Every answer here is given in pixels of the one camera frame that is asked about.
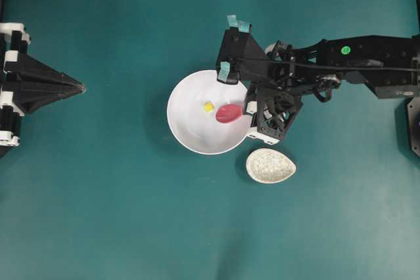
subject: blue tape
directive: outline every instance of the blue tape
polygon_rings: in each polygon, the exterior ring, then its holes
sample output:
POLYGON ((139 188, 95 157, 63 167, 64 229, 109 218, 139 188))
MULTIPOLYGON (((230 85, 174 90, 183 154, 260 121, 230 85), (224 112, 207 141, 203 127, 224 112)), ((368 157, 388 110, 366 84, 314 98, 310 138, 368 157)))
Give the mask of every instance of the blue tape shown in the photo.
POLYGON ((238 27, 238 21, 236 20, 236 15, 232 14, 230 16, 228 16, 228 22, 229 22, 229 26, 231 28, 237 28, 238 27))
POLYGON ((238 21, 238 25, 239 25, 239 32, 249 33, 249 28, 251 24, 245 21, 238 21))
POLYGON ((220 81, 226 82, 228 80, 230 72, 230 64, 228 62, 221 62, 220 63, 220 71, 219 75, 217 76, 217 79, 220 81))
POLYGON ((248 22, 236 20, 235 14, 228 16, 228 22, 231 28, 238 28, 239 32, 249 33, 249 29, 251 28, 251 24, 248 22))

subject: white bowl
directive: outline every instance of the white bowl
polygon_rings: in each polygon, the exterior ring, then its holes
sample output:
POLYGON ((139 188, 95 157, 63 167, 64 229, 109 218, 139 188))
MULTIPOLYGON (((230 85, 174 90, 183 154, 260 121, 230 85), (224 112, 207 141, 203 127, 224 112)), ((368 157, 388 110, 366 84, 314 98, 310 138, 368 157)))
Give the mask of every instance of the white bowl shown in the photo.
POLYGON ((225 104, 242 104, 247 88, 242 84, 218 82, 215 70, 202 70, 185 77, 173 89, 167 106, 169 128, 186 148, 200 154, 220 154, 238 146, 247 135, 252 117, 222 124, 216 120, 218 108, 225 104), (208 113, 204 104, 212 102, 208 113))

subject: white oval dish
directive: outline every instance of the white oval dish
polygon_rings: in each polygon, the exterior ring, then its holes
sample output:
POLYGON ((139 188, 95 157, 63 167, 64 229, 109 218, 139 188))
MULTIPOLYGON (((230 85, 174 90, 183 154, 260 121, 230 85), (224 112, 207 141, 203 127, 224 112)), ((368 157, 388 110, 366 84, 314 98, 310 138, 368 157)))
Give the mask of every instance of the white oval dish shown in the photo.
POLYGON ((247 172, 255 181, 275 184, 295 174, 296 165, 284 154, 273 149, 257 149, 246 162, 247 172))

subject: metal bracket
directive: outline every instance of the metal bracket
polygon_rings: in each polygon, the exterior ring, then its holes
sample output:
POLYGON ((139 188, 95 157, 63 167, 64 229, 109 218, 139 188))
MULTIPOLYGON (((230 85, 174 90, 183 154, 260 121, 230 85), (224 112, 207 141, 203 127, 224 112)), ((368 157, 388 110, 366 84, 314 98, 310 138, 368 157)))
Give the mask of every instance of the metal bracket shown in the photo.
POLYGON ((408 140, 411 150, 420 157, 420 98, 406 103, 408 140))

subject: black mechanical part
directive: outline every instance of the black mechanical part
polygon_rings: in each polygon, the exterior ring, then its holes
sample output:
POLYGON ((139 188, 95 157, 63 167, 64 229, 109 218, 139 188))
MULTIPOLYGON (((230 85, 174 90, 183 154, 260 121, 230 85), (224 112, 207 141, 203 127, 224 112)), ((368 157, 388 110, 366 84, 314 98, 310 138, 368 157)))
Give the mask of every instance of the black mechanical part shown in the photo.
POLYGON ((313 94, 328 102, 341 81, 364 84, 378 98, 420 96, 418 36, 322 40, 303 49, 278 41, 266 54, 251 34, 230 28, 220 46, 218 73, 221 62, 230 64, 223 83, 251 82, 243 110, 247 113, 248 103, 257 103, 251 127, 280 141, 302 107, 302 96, 313 94))
POLYGON ((20 52, 17 62, 6 62, 5 72, 3 91, 13 91, 13 102, 24 113, 31 114, 42 106, 85 91, 79 81, 20 52))
POLYGON ((409 146, 420 157, 420 98, 406 102, 406 115, 409 146))

